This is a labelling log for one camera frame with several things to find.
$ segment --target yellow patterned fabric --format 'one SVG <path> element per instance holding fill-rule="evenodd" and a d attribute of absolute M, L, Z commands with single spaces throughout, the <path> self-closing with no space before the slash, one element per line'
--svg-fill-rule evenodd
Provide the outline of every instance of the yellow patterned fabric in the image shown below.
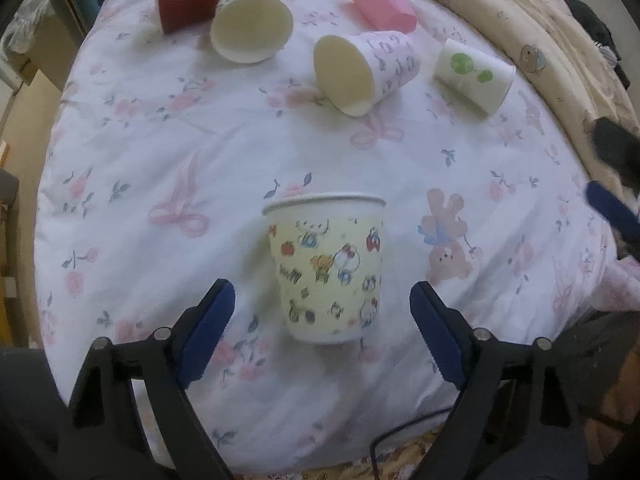
<path fill-rule="evenodd" d="M 622 195 L 591 147 L 592 121 L 609 117 L 636 136 L 638 118 L 618 77 L 564 0 L 437 0 L 507 53 L 553 110 L 591 178 Z"/>
<path fill-rule="evenodd" d="M 412 439 L 396 450 L 379 450 L 377 454 L 381 480 L 407 480 L 420 460 L 436 440 L 437 430 Z M 310 469 L 302 473 L 249 476 L 236 475 L 238 480 L 373 480 L 371 460 L 367 457 L 357 462 L 333 467 Z"/>

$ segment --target pink sponge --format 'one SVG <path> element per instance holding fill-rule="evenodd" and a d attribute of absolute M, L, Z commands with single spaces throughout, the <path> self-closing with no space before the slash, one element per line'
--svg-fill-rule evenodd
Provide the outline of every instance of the pink sponge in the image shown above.
<path fill-rule="evenodd" d="M 417 25 L 408 0 L 353 0 L 353 3 L 377 30 L 399 30 L 406 34 Z"/>

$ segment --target screw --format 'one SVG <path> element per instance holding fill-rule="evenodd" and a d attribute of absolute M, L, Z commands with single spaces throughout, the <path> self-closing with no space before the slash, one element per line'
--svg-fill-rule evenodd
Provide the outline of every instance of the screw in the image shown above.
<path fill-rule="evenodd" d="M 491 339 L 491 332 L 485 328 L 476 328 L 474 330 L 474 336 L 476 336 L 478 341 L 489 341 L 489 339 Z"/>
<path fill-rule="evenodd" d="M 171 336 L 171 329 L 165 326 L 161 326 L 154 332 L 154 339 L 156 341 L 166 341 Z"/>
<path fill-rule="evenodd" d="M 94 340 L 94 343 L 92 344 L 92 348 L 94 350 L 102 350 L 103 348 L 106 348 L 108 344 L 109 344 L 108 337 L 99 337 Z"/>
<path fill-rule="evenodd" d="M 552 347 L 551 341 L 546 337 L 539 337 L 538 339 L 536 339 L 536 345 L 538 345 L 538 348 L 545 351 L 551 350 Z"/>

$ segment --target blue gripper pad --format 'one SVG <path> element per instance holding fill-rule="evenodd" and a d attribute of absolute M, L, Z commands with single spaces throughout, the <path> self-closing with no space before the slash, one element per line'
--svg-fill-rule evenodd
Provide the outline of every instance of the blue gripper pad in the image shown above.
<path fill-rule="evenodd" d="M 457 389 L 461 389 L 466 382 L 462 369 L 462 350 L 420 283 L 412 287 L 409 305 L 411 315 L 414 316 L 414 321 L 442 377 L 445 381 L 455 384 Z"/>
<path fill-rule="evenodd" d="M 587 202 L 620 231 L 623 238 L 636 240 L 640 238 L 640 223 L 631 209 L 618 200 L 613 193 L 604 189 L 602 184 L 592 181 L 587 184 Z"/>
<path fill-rule="evenodd" d="M 227 282 L 213 298 L 182 348 L 178 382 L 187 389 L 200 379 L 236 306 L 236 290 Z"/>

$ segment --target yellow cartoon cup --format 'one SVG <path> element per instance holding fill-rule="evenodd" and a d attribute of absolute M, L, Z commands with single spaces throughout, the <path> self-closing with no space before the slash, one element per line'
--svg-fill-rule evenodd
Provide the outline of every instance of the yellow cartoon cup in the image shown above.
<path fill-rule="evenodd" d="M 342 343 L 370 330 L 380 308 L 385 204 L 368 194 L 322 193 L 262 210 L 294 338 Z"/>

